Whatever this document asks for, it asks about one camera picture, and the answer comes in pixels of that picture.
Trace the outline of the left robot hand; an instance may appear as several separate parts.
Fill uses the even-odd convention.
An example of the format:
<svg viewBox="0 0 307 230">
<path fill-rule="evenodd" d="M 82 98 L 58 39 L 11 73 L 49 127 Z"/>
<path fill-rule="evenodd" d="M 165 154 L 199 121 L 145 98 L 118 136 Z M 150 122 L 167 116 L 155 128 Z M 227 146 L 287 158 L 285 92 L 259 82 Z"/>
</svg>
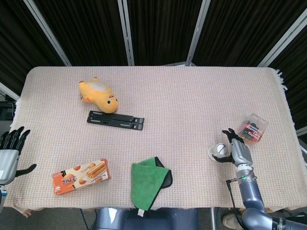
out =
<svg viewBox="0 0 307 230">
<path fill-rule="evenodd" d="M 27 136 L 31 130 L 24 131 L 24 126 L 0 135 L 0 185 L 9 185 L 16 177 L 31 173 L 36 164 L 18 170 L 19 158 Z"/>
</svg>

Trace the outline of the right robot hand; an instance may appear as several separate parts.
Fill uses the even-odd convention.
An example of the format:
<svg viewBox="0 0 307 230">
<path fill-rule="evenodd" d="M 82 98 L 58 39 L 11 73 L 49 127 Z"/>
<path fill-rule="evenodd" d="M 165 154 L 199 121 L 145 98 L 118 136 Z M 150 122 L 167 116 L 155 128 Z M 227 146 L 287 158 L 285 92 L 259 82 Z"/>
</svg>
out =
<svg viewBox="0 0 307 230">
<path fill-rule="evenodd" d="M 251 153 L 248 146 L 244 143 L 243 139 L 239 137 L 238 134 L 236 134 L 235 131 L 231 128 L 229 128 L 228 130 L 222 130 L 222 132 L 227 135 L 231 146 L 231 153 L 229 156 L 222 158 L 211 154 L 213 159 L 220 163 L 233 163 L 236 167 L 241 164 L 252 166 L 253 161 Z"/>
</svg>

